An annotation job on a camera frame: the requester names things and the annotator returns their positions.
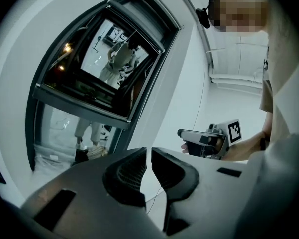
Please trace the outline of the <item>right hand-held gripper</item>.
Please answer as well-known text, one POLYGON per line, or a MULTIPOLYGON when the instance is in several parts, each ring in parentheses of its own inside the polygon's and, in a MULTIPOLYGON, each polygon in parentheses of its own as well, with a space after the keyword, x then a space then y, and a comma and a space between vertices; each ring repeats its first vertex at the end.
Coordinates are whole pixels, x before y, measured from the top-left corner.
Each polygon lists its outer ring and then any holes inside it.
POLYGON ((179 129, 177 135, 188 146, 189 155, 221 160, 242 139, 238 119, 210 124, 205 132, 179 129))

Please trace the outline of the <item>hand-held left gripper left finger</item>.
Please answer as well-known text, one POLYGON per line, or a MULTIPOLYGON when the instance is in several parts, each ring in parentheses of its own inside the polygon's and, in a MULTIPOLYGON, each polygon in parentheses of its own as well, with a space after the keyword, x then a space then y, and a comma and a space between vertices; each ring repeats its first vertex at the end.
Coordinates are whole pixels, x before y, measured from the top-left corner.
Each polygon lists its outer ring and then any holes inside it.
POLYGON ((146 212, 146 149, 76 164, 22 205, 44 238, 164 239, 146 212))

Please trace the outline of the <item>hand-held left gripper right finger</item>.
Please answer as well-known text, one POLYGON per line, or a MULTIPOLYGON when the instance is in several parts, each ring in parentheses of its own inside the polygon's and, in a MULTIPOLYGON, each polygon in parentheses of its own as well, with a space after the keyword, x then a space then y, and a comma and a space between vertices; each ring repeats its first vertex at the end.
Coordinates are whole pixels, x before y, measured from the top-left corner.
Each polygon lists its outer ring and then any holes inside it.
POLYGON ((163 232, 172 239, 233 239, 249 196, 246 164, 151 150, 166 193, 163 232))

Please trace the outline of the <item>person's right forearm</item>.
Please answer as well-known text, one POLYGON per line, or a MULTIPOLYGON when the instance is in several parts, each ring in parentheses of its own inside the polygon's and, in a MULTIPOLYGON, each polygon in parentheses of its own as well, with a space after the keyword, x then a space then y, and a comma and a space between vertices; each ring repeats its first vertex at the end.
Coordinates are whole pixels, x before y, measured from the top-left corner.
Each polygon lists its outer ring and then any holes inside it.
POLYGON ((254 152, 260 151, 262 139, 264 140, 264 143, 270 142, 272 121, 273 114, 266 112, 262 130, 253 137, 232 145, 222 160, 230 162, 245 161, 248 160, 254 152))

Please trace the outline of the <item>clear plastic bag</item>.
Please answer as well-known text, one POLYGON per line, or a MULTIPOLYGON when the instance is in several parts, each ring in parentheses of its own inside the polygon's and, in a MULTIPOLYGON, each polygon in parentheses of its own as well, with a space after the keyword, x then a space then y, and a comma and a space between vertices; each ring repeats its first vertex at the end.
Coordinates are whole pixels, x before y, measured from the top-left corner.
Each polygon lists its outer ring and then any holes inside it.
POLYGON ((75 152, 49 145, 35 144, 34 172, 60 174, 71 167, 75 152))

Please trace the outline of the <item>white ceiling pipes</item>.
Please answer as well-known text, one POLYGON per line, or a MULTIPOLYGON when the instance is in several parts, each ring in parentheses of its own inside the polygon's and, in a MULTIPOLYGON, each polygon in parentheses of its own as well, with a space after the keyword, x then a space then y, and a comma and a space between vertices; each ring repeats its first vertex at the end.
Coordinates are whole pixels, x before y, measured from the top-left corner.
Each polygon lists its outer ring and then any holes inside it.
POLYGON ((208 76, 215 84, 229 84, 262 89, 263 70, 258 68, 250 75, 215 73, 214 67, 208 64, 208 76))

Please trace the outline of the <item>person's beige shirt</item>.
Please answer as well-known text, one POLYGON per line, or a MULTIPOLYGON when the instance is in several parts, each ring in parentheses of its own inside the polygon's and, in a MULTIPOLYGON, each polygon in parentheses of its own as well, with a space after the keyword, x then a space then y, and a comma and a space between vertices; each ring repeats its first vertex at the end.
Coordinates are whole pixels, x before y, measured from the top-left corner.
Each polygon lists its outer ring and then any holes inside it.
POLYGON ((273 114, 273 143, 299 133, 299 34, 282 10, 270 13, 268 38, 260 108, 273 114))

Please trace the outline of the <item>black window frame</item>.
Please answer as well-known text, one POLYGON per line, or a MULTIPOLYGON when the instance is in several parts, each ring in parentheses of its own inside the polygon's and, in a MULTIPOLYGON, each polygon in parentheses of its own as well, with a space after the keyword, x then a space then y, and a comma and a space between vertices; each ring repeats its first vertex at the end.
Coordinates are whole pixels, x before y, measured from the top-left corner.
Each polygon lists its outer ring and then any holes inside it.
POLYGON ((51 106, 116 128, 111 151, 127 149, 180 25, 161 0, 114 0, 163 44, 157 52, 105 0, 74 19, 54 40, 31 83, 25 119, 28 160, 41 143, 43 110, 51 106))

